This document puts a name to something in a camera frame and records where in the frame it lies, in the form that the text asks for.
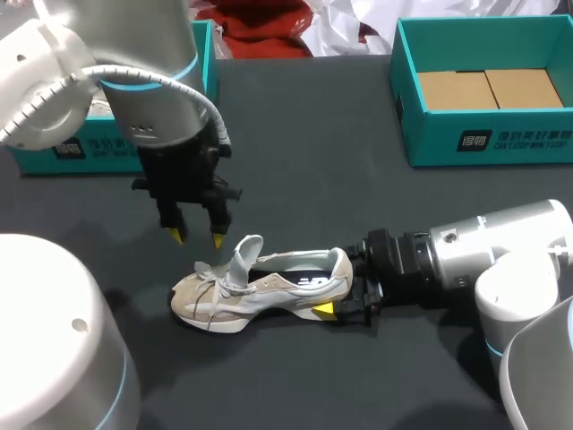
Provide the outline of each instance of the screw hole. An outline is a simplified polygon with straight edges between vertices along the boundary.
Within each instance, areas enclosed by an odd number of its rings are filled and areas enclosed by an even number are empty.
[[[455,242],[456,240],[458,240],[458,235],[456,235],[456,233],[448,233],[444,237],[444,241],[448,242],[449,244],[451,244],[452,242]]]
[[[88,331],[90,331],[90,327],[88,327],[88,324],[85,321],[83,321],[82,318],[76,318],[75,320],[73,320],[72,327],[74,330],[80,333],[87,333]]]

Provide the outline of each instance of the red fabric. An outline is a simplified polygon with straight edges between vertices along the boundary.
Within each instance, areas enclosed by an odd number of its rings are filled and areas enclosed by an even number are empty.
[[[210,0],[216,7],[199,12],[223,27],[234,58],[310,56],[300,33],[312,12],[303,0]]]

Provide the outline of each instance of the shoe insole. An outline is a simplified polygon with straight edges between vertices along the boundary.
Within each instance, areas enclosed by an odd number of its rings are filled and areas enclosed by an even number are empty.
[[[277,273],[292,284],[298,286],[320,285],[330,279],[330,271],[259,271],[251,269],[249,271],[249,283],[269,276],[271,273]]]

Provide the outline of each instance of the open cardboard box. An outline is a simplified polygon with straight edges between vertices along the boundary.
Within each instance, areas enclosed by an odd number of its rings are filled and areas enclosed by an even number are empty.
[[[412,166],[573,162],[567,15],[400,20],[390,83]]]

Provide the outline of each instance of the teal box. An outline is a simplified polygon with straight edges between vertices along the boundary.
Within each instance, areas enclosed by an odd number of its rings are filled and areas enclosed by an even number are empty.
[[[192,29],[206,95],[215,103],[218,74],[212,23],[194,21]],[[32,151],[10,148],[10,152],[24,175],[141,172],[135,148],[121,135],[112,116],[88,116],[73,138],[53,149]]]
[[[545,69],[563,107],[428,109],[418,73],[492,69]],[[401,19],[390,85],[414,167],[573,162],[568,15]]]

